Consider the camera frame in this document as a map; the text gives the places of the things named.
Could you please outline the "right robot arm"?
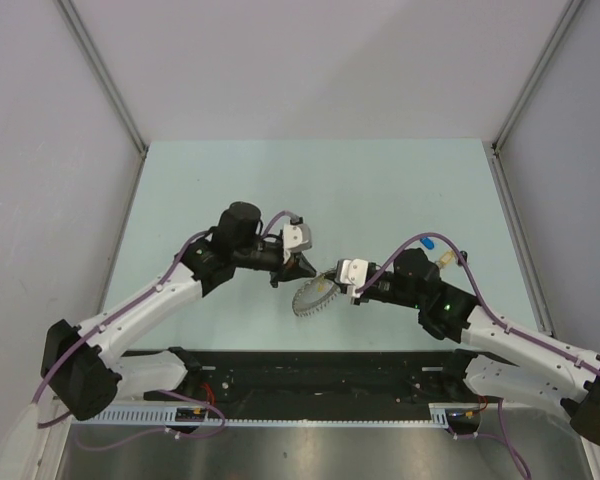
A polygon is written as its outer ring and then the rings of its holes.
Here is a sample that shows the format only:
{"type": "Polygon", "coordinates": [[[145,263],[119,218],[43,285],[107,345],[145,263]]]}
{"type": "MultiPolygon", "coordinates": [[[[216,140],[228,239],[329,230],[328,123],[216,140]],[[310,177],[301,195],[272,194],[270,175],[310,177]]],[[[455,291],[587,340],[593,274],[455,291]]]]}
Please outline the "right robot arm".
{"type": "Polygon", "coordinates": [[[399,253],[388,269],[342,259],[326,275],[359,305],[378,301],[412,308],[439,340],[461,345],[441,376],[453,401],[471,394],[532,406],[569,423],[600,447],[600,353],[528,329],[494,312],[478,293],[442,280],[420,248],[399,253]]]}

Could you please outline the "metal disc with keyrings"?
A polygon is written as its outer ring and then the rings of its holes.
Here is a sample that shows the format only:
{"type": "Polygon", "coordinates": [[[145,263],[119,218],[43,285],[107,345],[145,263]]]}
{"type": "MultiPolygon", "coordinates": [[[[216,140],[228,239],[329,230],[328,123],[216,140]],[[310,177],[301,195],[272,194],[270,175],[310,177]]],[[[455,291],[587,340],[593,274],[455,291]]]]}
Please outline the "metal disc with keyrings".
{"type": "Polygon", "coordinates": [[[316,277],[307,280],[294,294],[291,309],[293,314],[298,318],[308,317],[322,311],[331,301],[327,299],[327,290],[318,292],[316,290],[320,281],[328,281],[321,276],[321,273],[316,277]]]}

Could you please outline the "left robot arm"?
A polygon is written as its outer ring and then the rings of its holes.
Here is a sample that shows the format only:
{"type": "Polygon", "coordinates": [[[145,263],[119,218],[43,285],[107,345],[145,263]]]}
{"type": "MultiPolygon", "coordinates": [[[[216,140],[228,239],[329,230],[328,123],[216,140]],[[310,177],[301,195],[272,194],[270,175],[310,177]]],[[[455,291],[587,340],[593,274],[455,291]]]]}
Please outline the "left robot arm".
{"type": "Polygon", "coordinates": [[[312,279],[315,268],[305,253],[312,246],[310,227],[286,211],[278,233],[264,224],[258,207],[234,202],[218,223],[187,239],[167,270],[121,304],[75,326],[65,320],[46,335],[41,383],[33,399],[51,389],[77,420],[89,420],[113,401],[167,390],[177,398],[194,397],[201,387],[199,366],[184,349],[127,357],[130,346],[183,307],[230,281],[237,270],[266,272],[269,283],[312,279]]]}

